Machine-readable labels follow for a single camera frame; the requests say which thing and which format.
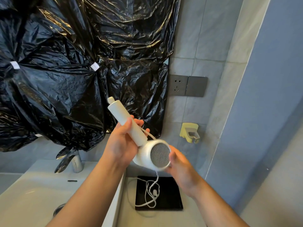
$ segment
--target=electrical outlet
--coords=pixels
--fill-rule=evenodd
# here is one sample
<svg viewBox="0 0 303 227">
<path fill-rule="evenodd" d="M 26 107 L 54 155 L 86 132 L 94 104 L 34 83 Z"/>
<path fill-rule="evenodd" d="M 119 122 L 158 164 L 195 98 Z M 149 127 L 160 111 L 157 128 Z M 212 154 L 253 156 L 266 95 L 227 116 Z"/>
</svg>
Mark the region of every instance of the electrical outlet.
<svg viewBox="0 0 303 227">
<path fill-rule="evenodd" d="M 184 96 L 188 76 L 169 75 L 169 95 Z"/>
</svg>

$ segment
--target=white sink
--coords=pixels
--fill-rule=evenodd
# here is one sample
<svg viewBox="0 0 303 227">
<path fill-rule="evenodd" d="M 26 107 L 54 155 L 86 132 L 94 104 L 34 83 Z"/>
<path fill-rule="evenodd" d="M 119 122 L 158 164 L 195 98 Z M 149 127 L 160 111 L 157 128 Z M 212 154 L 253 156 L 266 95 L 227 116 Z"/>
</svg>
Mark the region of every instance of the white sink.
<svg viewBox="0 0 303 227">
<path fill-rule="evenodd" d="M 14 184 L 0 195 L 0 226 L 44 227 L 55 209 L 68 201 L 97 162 L 84 162 L 84 170 L 74 173 L 68 166 L 55 174 L 60 160 L 37 160 Z M 106 215 L 103 227 L 114 227 L 123 192 L 123 175 Z"/>
</svg>

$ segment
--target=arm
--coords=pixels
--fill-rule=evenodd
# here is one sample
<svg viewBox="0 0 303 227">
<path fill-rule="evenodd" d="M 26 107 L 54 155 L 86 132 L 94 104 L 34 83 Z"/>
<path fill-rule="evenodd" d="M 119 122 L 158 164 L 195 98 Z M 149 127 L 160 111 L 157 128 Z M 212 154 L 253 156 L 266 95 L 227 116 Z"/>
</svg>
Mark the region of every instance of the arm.
<svg viewBox="0 0 303 227">
<path fill-rule="evenodd" d="M 117 124 L 96 167 L 47 227 L 102 226 L 122 175 L 138 152 L 127 134 L 130 129 L 131 119 L 123 126 Z"/>
<path fill-rule="evenodd" d="M 170 173 L 181 189 L 193 198 L 208 227 L 249 227 L 232 208 L 194 170 L 186 157 L 170 146 Z"/>
</svg>

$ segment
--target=countertop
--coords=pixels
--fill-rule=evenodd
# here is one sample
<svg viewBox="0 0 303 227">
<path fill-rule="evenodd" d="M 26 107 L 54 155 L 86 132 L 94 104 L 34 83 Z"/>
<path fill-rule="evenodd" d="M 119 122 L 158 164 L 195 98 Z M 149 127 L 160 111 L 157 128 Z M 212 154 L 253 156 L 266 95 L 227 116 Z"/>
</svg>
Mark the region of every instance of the countertop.
<svg viewBox="0 0 303 227">
<path fill-rule="evenodd" d="M 206 227 L 196 203 L 181 189 L 183 211 L 136 211 L 136 186 L 134 178 L 125 179 L 117 227 Z"/>
</svg>

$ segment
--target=chrome faucet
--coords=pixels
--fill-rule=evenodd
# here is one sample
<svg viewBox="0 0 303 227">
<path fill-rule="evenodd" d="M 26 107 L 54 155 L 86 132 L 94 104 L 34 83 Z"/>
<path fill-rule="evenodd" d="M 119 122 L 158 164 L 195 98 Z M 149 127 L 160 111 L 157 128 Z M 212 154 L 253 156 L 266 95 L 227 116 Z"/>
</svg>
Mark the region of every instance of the chrome faucet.
<svg viewBox="0 0 303 227">
<path fill-rule="evenodd" d="M 62 161 L 55 169 L 55 173 L 61 173 L 63 170 L 66 169 L 70 162 L 72 163 L 73 170 L 75 173 L 81 172 L 84 168 L 84 165 L 79 155 L 79 151 L 75 148 L 63 148 L 57 154 L 56 159 L 62 159 Z"/>
</svg>

